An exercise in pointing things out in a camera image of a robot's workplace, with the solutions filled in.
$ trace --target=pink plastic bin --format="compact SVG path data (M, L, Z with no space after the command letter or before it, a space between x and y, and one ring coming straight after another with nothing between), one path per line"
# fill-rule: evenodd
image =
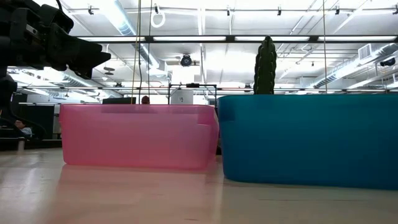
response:
M84 166L205 169L215 158L211 106L62 105L63 159Z

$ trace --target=ceiling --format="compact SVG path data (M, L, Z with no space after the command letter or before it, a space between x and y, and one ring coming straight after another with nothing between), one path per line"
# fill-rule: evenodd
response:
M55 0L35 0L39 4L57 6ZM63 10L74 20L75 26L71 35L120 35L105 11L108 10L95 0L61 0ZM119 0L128 19L137 24L138 0ZM165 13L164 25L155 28L150 26L150 2L142 1L141 35L398 35L398 15L393 15L397 1L390 0L325 0L325 30L323 26L322 0L218 0L218 1L186 1L186 0L153 0ZM89 6L93 7L93 15L88 14ZM340 13L335 14L336 6ZM277 15L278 7L282 13ZM154 17L159 23L161 16ZM365 44L276 44L278 50L276 83L294 84L296 88L306 87L317 77L325 76L338 68L343 62L358 56L358 49ZM254 64L259 44L203 44L206 55L203 65L206 82L221 86L242 87L252 83ZM184 54L189 54L198 64L201 62L200 44L150 44L150 51L158 60L165 61L168 71L179 67L178 62ZM116 69L114 75L105 75L100 65L93 72L93 80L104 86L114 86L123 82L131 86L138 82L138 63L133 71L135 49L131 44L109 44L108 52L112 59L107 67ZM376 75L374 64L366 65L366 72L347 75L336 82L334 88L346 88L352 83L362 82ZM395 69L378 67L378 72ZM200 66L192 69L195 82L202 82L204 71ZM148 79L152 86L166 85L167 79L151 75L148 77L147 65L142 63L141 76L144 82ZM393 82L393 75L384 77ZM375 85L386 82L380 79Z

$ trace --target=person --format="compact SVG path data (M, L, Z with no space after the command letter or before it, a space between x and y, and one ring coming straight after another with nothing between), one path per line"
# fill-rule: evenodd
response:
M150 104L149 97L148 96L142 97L141 104Z
M26 126L26 124L25 124L23 121L16 120L14 124L15 124L15 126L17 126L17 128L19 128L24 134L26 134L26 135L29 136L29 137L32 137L32 130L31 130L31 128L28 128L28 127Z

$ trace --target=plastic container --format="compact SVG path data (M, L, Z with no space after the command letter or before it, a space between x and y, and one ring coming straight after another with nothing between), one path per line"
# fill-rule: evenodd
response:
M398 95L219 101L224 174L231 180L398 189Z
M62 105L67 164L205 169L215 158L211 106Z

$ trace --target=ceiling light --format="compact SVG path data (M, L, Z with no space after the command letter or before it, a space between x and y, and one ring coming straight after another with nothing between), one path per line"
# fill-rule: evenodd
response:
M236 41L263 41L266 37L235 37ZM271 37L273 41L308 41L310 37L302 36L302 37L295 37L295 36L277 36Z
M81 87L66 87L69 90L97 90L98 87L85 87L85 86L81 86Z
M136 36L116 36L116 37L78 37L81 40L87 40L96 43L113 43L113 42L135 42L135 41L145 41L145 37Z
M59 86L35 86L35 87L27 87L26 89L45 89L45 90L49 90L49 89L59 89L61 87Z
M59 103L35 103L36 105L57 105Z
M30 91L30 92L32 92L32 93L37 93L37 94L45 95L45 96L48 96L48 95L49 95L46 91L38 90L38 89L31 89L31 90L26 90L26 91Z
M312 91L302 91L302 90L300 90L300 91L297 91L297 92L296 92L296 95L306 95L307 93L317 93L317 92L312 92Z
M393 41L397 36L329 36L319 37L318 41Z
M60 80L60 81L50 81L48 80L49 83L69 83L68 80Z
M225 41L224 36L154 37L154 41Z
M385 90L347 90L347 91L353 91L353 92L382 92Z
M168 73L167 73L167 71L163 71L163 70L159 70L159 69L156 69L156 68L150 68L148 71L146 71L147 72L147 74L149 74L149 75L162 75L162 76L164 76L164 75L167 75Z
M102 87L103 90L131 90L131 87Z
M311 90L317 90L317 91L326 91L326 89L305 89L306 91L311 91ZM343 91L343 90L333 90L333 89L328 89L327 92L336 92L336 91Z
M322 91L320 89L305 89L304 91Z

